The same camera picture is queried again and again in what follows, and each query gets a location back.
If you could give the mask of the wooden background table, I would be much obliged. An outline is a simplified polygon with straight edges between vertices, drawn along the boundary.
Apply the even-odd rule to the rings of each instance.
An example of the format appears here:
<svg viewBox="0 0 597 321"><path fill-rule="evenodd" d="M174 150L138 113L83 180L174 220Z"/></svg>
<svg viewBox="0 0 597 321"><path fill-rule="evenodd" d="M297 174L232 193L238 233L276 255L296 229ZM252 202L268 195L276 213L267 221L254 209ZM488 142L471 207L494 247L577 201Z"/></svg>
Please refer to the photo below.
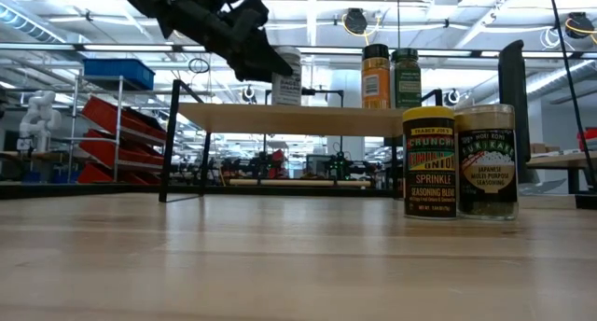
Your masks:
<svg viewBox="0 0 597 321"><path fill-rule="evenodd" d="M557 156L533 157L527 163L529 169L539 170L564 170L567 172L567 190L569 194L580 194L580 176L583 172L588 189L592 189L590 183L590 171L586 157L583 153L570 153Z"/></svg>

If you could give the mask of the wooden shelf with black frame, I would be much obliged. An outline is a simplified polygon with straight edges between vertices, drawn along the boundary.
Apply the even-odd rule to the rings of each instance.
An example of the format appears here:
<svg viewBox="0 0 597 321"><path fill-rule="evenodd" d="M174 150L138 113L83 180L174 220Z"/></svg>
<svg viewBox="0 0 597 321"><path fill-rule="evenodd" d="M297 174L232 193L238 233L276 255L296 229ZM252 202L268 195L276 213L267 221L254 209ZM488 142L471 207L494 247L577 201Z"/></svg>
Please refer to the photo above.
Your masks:
<svg viewBox="0 0 597 321"><path fill-rule="evenodd" d="M176 133L176 116L183 115L205 130L201 158L200 183L197 186L172 186L171 162ZM261 195L323 197L402 197L398 188L397 158L391 158L392 185L387 190L366 189L354 181L325 180L247 180L243 186L212 187L207 182L207 164L213 133L306 134L334 136L379 136L391 140L396 154L402 131L402 114L398 109L363 109L308 107L289 105L217 105L205 103L185 82L173 83L170 120L160 174L159 201L167 202L171 192L198 196Z"/></svg>

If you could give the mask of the overhead light rail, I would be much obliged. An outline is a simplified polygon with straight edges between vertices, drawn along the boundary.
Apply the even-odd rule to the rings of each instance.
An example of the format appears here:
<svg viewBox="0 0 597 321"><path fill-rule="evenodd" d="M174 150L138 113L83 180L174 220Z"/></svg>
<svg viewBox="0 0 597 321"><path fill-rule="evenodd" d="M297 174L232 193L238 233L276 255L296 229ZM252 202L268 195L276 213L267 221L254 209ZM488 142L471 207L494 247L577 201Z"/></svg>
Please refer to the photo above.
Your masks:
<svg viewBox="0 0 597 321"><path fill-rule="evenodd" d="M147 44L62 44L62 43L12 43L0 42L0 50L25 51L100 51L100 52L164 52L164 53L204 53L203 46L193 45L147 45ZM305 55L360 55L359 48L338 47L298 47ZM430 58L497 58L496 50L448 50L419 49L421 57Z"/></svg>

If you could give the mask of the white-lidded bagel seasoning jar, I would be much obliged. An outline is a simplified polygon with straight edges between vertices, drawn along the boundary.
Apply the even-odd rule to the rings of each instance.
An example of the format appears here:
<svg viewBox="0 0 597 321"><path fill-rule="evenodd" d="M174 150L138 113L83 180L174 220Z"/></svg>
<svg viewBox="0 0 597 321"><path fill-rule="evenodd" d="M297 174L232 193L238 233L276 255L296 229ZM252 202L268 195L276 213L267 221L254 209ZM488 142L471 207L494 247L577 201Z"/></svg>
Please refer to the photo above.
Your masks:
<svg viewBox="0 0 597 321"><path fill-rule="evenodd" d="M293 73L290 76L272 75L271 103L301 106L301 53L289 46L277 47L275 50L289 64Z"/></svg>

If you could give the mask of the furikake seasoning jar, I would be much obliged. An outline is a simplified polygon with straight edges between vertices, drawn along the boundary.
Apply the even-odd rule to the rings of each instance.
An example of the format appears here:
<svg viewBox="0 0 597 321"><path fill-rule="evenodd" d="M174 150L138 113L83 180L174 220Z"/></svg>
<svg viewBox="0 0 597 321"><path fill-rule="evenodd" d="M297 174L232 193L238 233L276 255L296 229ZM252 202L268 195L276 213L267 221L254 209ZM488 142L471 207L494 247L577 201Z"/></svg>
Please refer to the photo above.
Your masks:
<svg viewBox="0 0 597 321"><path fill-rule="evenodd" d="M458 212L514 220L518 214L515 113L511 105L476 105L455 113Z"/></svg>

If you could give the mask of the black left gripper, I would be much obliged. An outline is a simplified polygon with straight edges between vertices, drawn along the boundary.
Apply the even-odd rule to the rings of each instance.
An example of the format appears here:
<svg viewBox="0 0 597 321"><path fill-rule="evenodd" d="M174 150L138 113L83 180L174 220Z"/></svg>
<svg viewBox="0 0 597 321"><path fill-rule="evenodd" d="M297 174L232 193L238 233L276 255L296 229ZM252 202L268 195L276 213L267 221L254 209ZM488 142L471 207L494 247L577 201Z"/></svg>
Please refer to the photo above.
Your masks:
<svg viewBox="0 0 597 321"><path fill-rule="evenodd" d="M240 81L272 82L274 74L290 76L289 63L276 52L257 28L235 34L222 19L222 2L214 0L175 0L167 15L168 25L223 56Z"/></svg>

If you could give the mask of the black rig with red parts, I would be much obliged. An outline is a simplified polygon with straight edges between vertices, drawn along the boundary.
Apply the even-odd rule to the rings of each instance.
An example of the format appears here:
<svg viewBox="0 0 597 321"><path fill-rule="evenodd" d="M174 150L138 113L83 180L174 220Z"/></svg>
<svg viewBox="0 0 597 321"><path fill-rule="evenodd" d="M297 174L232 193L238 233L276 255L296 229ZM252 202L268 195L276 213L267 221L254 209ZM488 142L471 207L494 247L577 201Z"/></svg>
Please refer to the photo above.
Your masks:
<svg viewBox="0 0 597 321"><path fill-rule="evenodd" d="M260 151L255 157L249 159L225 158L220 164L219 171L225 180L231 178L283 179L288 178L285 164L285 154L278 149L273 153Z"/></svg>

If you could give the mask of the brown background workbench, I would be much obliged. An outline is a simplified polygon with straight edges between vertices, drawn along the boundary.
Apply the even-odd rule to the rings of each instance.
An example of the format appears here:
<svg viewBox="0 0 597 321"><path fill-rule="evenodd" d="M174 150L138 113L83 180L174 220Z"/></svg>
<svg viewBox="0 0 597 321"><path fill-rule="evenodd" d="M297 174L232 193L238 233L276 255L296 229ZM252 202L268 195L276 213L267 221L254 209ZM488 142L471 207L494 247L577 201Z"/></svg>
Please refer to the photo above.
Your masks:
<svg viewBox="0 0 597 321"><path fill-rule="evenodd" d="M9 157L13 157L16 159L20 159L22 161L48 161L48 162L58 162L64 163L68 161L69 155L64 152L33 152L23 153L19 151L0 151L0 154L4 154Z"/></svg>

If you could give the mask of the green oregano spice jar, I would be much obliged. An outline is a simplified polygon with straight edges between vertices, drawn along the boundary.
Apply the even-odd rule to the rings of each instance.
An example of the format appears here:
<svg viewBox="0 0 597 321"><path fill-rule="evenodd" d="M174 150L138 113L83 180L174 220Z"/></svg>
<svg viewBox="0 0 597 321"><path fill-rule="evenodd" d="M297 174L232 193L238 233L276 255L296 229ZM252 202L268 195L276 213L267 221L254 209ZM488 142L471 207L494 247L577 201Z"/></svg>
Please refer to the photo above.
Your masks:
<svg viewBox="0 0 597 321"><path fill-rule="evenodd" d="M391 54L391 93L395 108L422 104L421 68L416 49L403 48Z"/></svg>

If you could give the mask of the yellow-lidded chili onion jar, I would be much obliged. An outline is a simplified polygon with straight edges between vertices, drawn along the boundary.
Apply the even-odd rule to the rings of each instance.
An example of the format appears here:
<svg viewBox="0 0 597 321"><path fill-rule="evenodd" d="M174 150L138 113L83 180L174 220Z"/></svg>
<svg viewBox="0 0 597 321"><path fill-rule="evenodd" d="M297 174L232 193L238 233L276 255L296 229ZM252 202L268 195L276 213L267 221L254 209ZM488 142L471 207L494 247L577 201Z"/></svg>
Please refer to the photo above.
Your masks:
<svg viewBox="0 0 597 321"><path fill-rule="evenodd" d="M406 216L457 217L454 125L454 112L445 106L420 106L404 112Z"/></svg>

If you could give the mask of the red background object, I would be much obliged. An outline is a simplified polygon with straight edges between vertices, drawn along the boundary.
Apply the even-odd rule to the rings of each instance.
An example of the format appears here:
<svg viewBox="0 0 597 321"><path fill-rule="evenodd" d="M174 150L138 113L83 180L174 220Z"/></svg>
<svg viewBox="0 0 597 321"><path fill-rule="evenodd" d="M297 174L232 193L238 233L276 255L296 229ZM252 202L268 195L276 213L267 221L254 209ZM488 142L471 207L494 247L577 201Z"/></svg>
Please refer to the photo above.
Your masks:
<svg viewBox="0 0 597 321"><path fill-rule="evenodd" d="M588 127L583 132L585 141L582 141L581 134L577 135L578 146L580 150L585 149L585 145L588 145L589 151L597 151L597 127Z"/></svg>

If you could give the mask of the orange turmeric spice jar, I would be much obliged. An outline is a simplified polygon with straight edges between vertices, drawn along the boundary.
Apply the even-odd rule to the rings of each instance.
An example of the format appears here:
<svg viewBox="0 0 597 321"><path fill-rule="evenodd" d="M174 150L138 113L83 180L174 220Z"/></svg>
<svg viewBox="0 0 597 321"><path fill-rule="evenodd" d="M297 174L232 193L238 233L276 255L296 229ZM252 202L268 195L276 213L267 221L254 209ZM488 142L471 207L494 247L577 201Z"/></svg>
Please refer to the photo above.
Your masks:
<svg viewBox="0 0 597 321"><path fill-rule="evenodd" d="M384 44L371 44L363 48L361 95L364 108L391 107L389 49Z"/></svg>

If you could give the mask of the grey sheet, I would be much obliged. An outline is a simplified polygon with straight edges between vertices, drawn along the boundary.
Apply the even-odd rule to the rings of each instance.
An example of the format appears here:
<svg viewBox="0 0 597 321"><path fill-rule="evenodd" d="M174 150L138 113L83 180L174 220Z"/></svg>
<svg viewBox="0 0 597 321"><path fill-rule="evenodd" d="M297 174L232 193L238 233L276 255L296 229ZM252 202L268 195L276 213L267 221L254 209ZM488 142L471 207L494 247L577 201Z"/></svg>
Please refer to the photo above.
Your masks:
<svg viewBox="0 0 597 321"><path fill-rule="evenodd" d="M518 185L518 190L521 195L532 196L544 194L560 187L564 183L564 179L551 180L540 183L523 183Z"/></svg>

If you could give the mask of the black upright post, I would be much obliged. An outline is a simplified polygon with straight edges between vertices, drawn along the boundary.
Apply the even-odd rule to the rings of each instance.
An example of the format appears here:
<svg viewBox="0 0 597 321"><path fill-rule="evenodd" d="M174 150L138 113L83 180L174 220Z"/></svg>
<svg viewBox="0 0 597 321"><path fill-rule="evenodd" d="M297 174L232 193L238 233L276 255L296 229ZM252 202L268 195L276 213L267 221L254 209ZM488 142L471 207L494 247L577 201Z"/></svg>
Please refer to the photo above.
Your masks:
<svg viewBox="0 0 597 321"><path fill-rule="evenodd" d="M501 104L512 105L514 108L518 182L520 184L534 184L538 181L536 171L527 167L527 163L531 159L531 143L526 69L522 56L523 47L523 41L516 40L504 47L499 53L499 99Z"/></svg>

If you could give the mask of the blue plastic bin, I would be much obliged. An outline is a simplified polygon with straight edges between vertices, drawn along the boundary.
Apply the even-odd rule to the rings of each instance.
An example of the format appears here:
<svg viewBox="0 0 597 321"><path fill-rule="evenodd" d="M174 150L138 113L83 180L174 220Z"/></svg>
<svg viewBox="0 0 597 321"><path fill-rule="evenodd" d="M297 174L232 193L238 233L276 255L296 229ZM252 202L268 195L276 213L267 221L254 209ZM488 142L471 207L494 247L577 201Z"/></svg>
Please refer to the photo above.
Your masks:
<svg viewBox="0 0 597 321"><path fill-rule="evenodd" d="M123 78L125 91L152 91L155 72L136 59L85 59L84 78L109 91L119 89L119 78Z"/></svg>

